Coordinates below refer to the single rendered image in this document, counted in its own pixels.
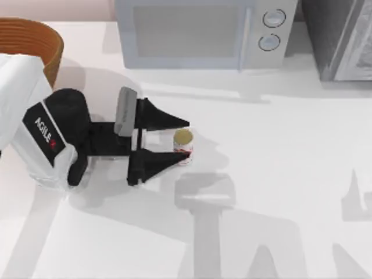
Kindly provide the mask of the round microwave knob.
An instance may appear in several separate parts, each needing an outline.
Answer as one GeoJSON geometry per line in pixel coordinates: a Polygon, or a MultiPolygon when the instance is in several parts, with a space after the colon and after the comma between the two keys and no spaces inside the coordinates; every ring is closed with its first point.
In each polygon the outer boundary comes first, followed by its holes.
{"type": "Polygon", "coordinates": [[[264,52],[276,50],[281,44],[281,38],[273,33],[265,34],[258,40],[258,47],[264,52]]]}
{"type": "Polygon", "coordinates": [[[284,24],[286,14],[281,9],[267,11],[263,15],[263,24],[268,28],[277,28],[284,24]]]}

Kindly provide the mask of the brown woven basket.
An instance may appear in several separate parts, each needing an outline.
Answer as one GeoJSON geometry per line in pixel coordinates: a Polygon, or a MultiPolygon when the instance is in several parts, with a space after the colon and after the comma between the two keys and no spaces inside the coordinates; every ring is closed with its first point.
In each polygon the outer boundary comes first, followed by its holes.
{"type": "Polygon", "coordinates": [[[55,86],[63,50],[63,39],[52,27],[29,19],[0,17],[0,53],[40,57],[51,87],[55,86]]]}

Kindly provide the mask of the pale grey rounded box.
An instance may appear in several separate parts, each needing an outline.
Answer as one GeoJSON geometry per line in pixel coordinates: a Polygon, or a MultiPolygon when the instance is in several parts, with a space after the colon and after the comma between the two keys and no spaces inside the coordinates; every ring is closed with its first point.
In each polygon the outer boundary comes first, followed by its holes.
{"type": "Polygon", "coordinates": [[[114,132],[119,137],[131,137],[135,127],[137,92],[122,87],[117,99],[116,121],[114,132]]]}

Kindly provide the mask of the red and white can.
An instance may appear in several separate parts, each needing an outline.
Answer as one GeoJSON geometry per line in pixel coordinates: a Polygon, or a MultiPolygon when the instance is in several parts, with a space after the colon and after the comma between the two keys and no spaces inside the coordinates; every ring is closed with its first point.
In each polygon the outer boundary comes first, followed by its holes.
{"type": "Polygon", "coordinates": [[[193,140],[194,135],[190,129],[182,128],[176,130],[173,137],[173,149],[178,153],[186,153],[188,157],[179,163],[180,166],[189,165],[193,158],[193,140]]]}

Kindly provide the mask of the pale microwave oven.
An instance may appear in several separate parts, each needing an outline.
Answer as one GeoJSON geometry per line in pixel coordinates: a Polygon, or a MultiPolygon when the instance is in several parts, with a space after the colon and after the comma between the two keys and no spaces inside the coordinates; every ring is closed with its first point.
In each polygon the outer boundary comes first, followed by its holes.
{"type": "Polygon", "coordinates": [[[251,9],[251,22],[243,70],[279,68],[282,65],[287,50],[298,0],[244,1],[246,3],[246,9],[251,9]],[[275,9],[283,10],[286,14],[286,20],[283,25],[277,28],[268,28],[263,24],[263,15],[267,11],[275,9]],[[264,52],[258,47],[258,40],[261,36],[270,33],[278,35],[281,38],[281,44],[274,51],[264,52]]]}

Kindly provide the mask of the pale microwave door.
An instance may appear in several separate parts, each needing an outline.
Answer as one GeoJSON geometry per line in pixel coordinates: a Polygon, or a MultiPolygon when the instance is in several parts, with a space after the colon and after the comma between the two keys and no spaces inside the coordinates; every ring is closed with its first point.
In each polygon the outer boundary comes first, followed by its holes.
{"type": "Polygon", "coordinates": [[[236,69],[244,0],[115,0],[128,69],[236,69]]]}

